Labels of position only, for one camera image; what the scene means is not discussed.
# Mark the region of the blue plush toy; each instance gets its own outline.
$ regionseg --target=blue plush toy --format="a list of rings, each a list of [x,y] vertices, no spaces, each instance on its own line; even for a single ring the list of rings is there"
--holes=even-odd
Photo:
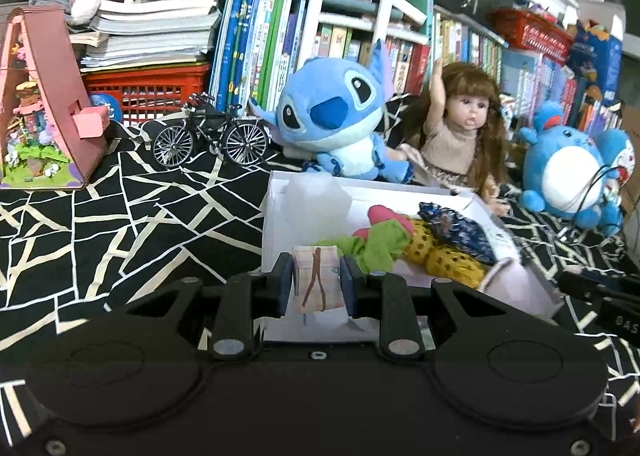
[[[534,113],[532,128],[518,134],[530,144],[520,197],[525,209],[546,210],[607,236],[620,230],[618,195],[606,197],[605,187],[622,175],[626,181],[633,170],[628,164],[634,159],[633,148],[624,131],[608,129],[592,139],[578,129],[562,126],[560,105],[546,103]]]
[[[369,68],[347,59],[311,58],[290,75],[275,112],[250,101],[252,112],[274,126],[282,139],[315,154],[303,171],[373,180],[382,176],[407,183],[412,165],[386,158],[385,143],[374,129],[386,96],[386,48],[377,41]]]

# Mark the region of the white box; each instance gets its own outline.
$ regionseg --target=white box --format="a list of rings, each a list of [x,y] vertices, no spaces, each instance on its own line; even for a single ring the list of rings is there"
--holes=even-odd
[[[284,194],[289,180],[298,173],[272,171],[269,187],[262,202],[264,226],[262,229],[262,271],[269,272],[282,252],[291,252],[295,244],[296,231],[290,226],[283,226],[285,209]],[[392,210],[416,215],[421,202],[433,202],[448,207],[467,218],[479,223],[488,236],[493,237],[492,246],[498,259],[518,257],[518,249],[513,237],[504,224],[496,218],[475,194],[462,193],[451,195],[449,191],[417,185],[399,185],[387,182],[365,181],[351,178],[336,179],[352,198],[351,209],[347,216],[348,228],[356,231],[361,227],[369,227],[367,210],[372,205],[385,205]],[[398,259],[393,271],[401,275],[411,286],[428,287],[431,277],[424,269],[413,263]],[[529,276],[530,298],[536,303],[533,308],[536,315],[550,319],[559,308],[558,298],[551,294],[546,280],[536,271],[527,269]],[[292,303],[293,288],[289,303]],[[344,309],[334,309],[321,313],[294,313],[293,307],[287,308],[286,317],[267,319],[266,340],[282,340],[289,342],[314,341],[364,341],[377,338],[377,321],[357,319],[348,321]]]

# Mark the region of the red basket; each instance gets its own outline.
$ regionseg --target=red basket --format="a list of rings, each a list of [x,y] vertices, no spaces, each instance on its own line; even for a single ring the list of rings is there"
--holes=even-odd
[[[180,110],[192,93],[201,93],[209,64],[127,68],[82,77],[89,93],[106,93],[120,104],[125,121],[157,119]]]
[[[500,8],[492,13],[495,30],[514,48],[541,52],[562,66],[574,39],[553,23],[529,11]]]

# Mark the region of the pink miniature house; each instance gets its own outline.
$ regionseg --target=pink miniature house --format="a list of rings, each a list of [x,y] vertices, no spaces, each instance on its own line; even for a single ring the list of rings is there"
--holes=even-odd
[[[62,8],[18,8],[0,56],[0,189],[81,189],[107,149]]]

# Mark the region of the black and white patterned fabric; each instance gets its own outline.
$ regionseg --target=black and white patterned fabric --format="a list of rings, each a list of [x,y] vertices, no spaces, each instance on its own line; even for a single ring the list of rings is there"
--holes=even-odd
[[[181,169],[157,171],[145,142],[161,125],[118,126],[82,191],[0,191],[0,446],[27,436],[37,418],[22,364],[40,342],[180,277],[218,284],[260,266],[270,171],[299,171],[301,162],[272,153],[263,165],[241,168],[201,153]],[[506,223],[546,277],[567,259],[618,270],[618,240],[585,238],[567,250],[553,236],[559,224],[521,210],[516,196],[507,195],[514,205]],[[590,337],[605,356],[611,380],[600,415],[620,433],[615,419],[638,389],[640,357],[598,331],[585,307],[568,300],[556,321]]]

